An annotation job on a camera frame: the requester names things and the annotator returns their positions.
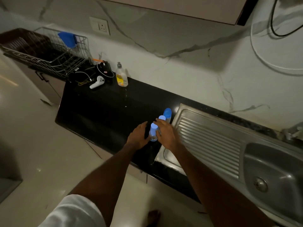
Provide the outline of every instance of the faucet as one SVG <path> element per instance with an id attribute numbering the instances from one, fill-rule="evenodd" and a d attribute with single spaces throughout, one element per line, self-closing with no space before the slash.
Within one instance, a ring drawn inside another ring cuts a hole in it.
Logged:
<path id="1" fill-rule="evenodd" d="M 288 129 L 282 129 L 281 132 L 287 142 L 292 142 L 296 138 L 294 134 L 300 130 L 303 130 L 303 122 L 300 122 Z"/>

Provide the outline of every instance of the person's left arm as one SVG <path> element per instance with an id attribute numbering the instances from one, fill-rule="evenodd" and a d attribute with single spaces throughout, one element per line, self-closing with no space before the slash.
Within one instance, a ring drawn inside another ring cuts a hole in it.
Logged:
<path id="1" fill-rule="evenodd" d="M 107 227 L 112 222 L 127 167 L 134 153 L 144 147 L 150 140 L 150 137 L 144 139 L 146 123 L 139 124 L 129 135 L 126 144 L 117 154 L 86 176 L 69 193 L 82 195 L 95 203 Z"/>

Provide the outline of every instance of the stainless steel sink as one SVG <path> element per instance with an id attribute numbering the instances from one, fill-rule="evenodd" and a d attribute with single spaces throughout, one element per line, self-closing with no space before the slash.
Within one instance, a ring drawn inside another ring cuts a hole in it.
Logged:
<path id="1" fill-rule="evenodd" d="M 180 104 L 172 125 L 187 149 L 285 226 L 303 226 L 303 151 Z M 170 150 L 156 161 L 184 174 Z"/>

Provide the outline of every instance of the person's right hand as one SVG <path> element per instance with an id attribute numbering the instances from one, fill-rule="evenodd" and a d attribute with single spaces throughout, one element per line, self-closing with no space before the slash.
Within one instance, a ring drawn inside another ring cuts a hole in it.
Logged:
<path id="1" fill-rule="evenodd" d="M 170 151 L 174 151 L 175 148 L 181 143 L 180 137 L 176 129 L 169 124 L 168 122 L 162 120 L 162 119 L 156 119 L 157 121 L 154 122 L 156 124 L 160 131 L 156 131 L 157 138 L 159 142 Z"/>

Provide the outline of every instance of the blue lid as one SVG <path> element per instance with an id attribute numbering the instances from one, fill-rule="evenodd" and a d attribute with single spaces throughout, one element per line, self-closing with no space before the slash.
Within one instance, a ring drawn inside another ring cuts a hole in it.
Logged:
<path id="1" fill-rule="evenodd" d="M 64 42 L 64 44 L 69 48 L 76 47 L 77 43 L 74 37 L 74 34 L 68 33 L 68 32 L 60 32 L 58 33 L 58 36 L 61 38 L 61 40 Z"/>
<path id="2" fill-rule="evenodd" d="M 158 126 L 154 123 L 151 124 L 151 129 L 150 129 L 150 133 L 151 136 L 156 136 L 156 130 L 158 129 Z"/>
<path id="3" fill-rule="evenodd" d="M 172 116 L 172 110 L 170 108 L 166 108 L 164 110 L 163 115 L 165 116 L 165 118 L 170 118 Z"/>
<path id="4" fill-rule="evenodd" d="M 166 120 L 166 117 L 165 116 L 159 116 L 159 119 Z"/>

